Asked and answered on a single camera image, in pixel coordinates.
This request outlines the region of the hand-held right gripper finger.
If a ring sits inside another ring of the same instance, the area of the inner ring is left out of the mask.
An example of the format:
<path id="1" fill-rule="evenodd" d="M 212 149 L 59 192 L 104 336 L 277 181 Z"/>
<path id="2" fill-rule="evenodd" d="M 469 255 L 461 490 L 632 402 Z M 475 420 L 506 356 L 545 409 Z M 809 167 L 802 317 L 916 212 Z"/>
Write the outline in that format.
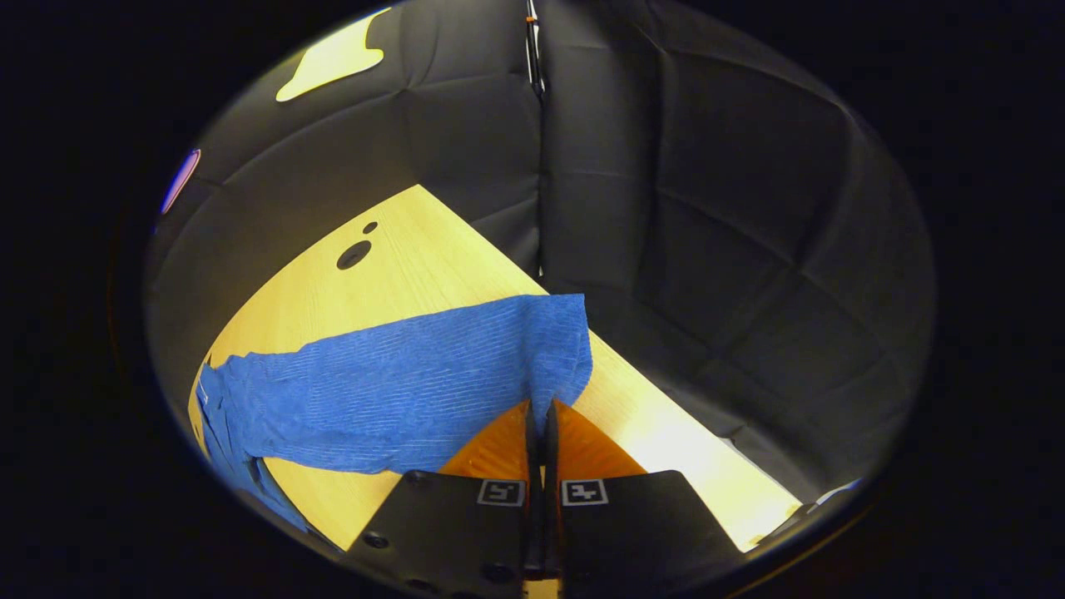
<path id="1" fill-rule="evenodd" d="M 564 598 L 672 598 L 743 564 L 684 474 L 651 473 L 573 407 L 552 403 L 545 452 L 545 557 Z"/>
<path id="2" fill-rule="evenodd" d="M 415 598 L 521 598 L 536 446 L 525 401 L 441 469 L 407 471 L 351 543 L 347 565 Z"/>

